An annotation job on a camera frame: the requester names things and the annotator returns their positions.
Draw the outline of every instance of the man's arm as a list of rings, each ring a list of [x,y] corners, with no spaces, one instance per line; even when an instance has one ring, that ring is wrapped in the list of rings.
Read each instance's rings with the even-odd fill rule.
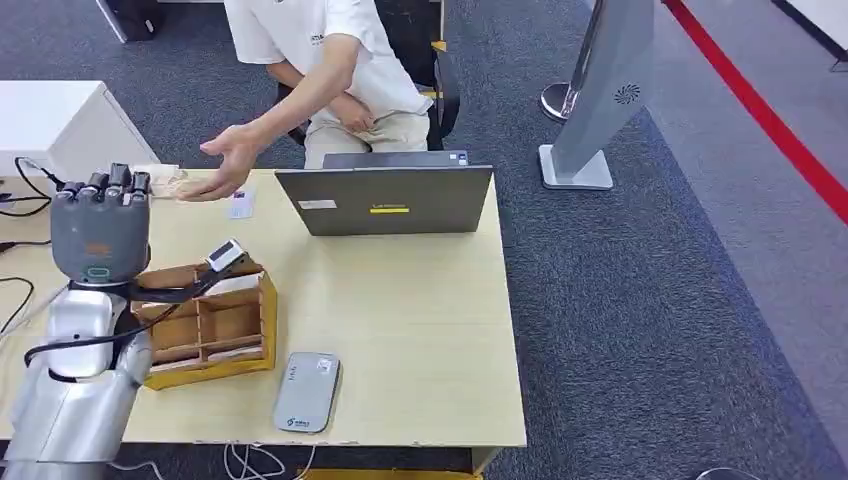
[[[303,75],[288,61],[267,65],[268,74],[289,88],[296,88]],[[347,92],[342,92],[327,108],[351,132],[364,132],[374,126],[374,115],[362,102]]]
[[[350,87],[359,48],[356,37],[328,35],[324,39],[322,62],[283,101],[252,122],[231,126],[200,146],[208,155],[223,155],[224,161],[212,178],[181,192],[180,198],[217,200],[236,191],[247,180],[260,152]]]
[[[295,88],[303,80],[303,74],[294,68],[294,65],[284,60],[280,63],[272,63],[266,65],[268,74],[274,77],[275,80],[289,88]]]
[[[264,146],[306,121],[350,88],[359,47],[359,40],[350,35],[330,35],[324,39],[323,61],[303,77],[283,101],[248,124]]]

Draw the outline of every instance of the red stripe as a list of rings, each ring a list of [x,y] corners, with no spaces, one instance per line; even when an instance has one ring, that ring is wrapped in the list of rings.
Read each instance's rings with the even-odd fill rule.
[[[712,64],[716,72],[745,106],[748,113],[760,124],[777,148],[792,162],[798,173],[818,192],[831,209],[848,224],[848,190],[813,156],[812,152],[792,133],[763,97],[742,76],[739,69],[710,38],[704,27],[683,5],[681,0],[665,0],[665,4],[683,30]]]

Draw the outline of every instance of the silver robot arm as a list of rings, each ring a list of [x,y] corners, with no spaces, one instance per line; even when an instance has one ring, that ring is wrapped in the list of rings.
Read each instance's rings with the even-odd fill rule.
[[[124,299],[103,292],[65,292],[51,305],[47,339],[64,338],[74,324],[80,330],[111,332],[109,325],[125,306]],[[33,358],[13,412],[15,435],[6,451],[3,480],[103,477],[102,469],[118,453],[153,352],[150,336],[142,332],[120,347],[114,368],[104,368],[102,351],[94,347]]]
[[[30,349],[12,413],[15,434],[2,480],[97,480],[115,459],[139,387],[152,365],[147,329],[201,295],[246,252],[230,240],[186,288],[135,281],[150,261],[150,178],[114,164],[88,184],[67,183],[53,199],[53,260],[69,279],[50,306],[47,335]],[[132,300],[172,304],[151,324]]]

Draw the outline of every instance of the yellow label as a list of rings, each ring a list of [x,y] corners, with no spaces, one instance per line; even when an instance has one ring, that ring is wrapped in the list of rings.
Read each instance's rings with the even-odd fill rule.
[[[381,213],[409,213],[409,208],[372,208],[369,212],[375,215]]]

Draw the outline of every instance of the khaki pants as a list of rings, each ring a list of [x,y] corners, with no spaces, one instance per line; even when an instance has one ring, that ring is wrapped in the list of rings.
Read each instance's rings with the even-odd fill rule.
[[[306,165],[319,169],[327,153],[415,152],[427,150],[430,117],[392,113],[374,122],[367,132],[350,132],[338,121],[319,119],[306,131]]]

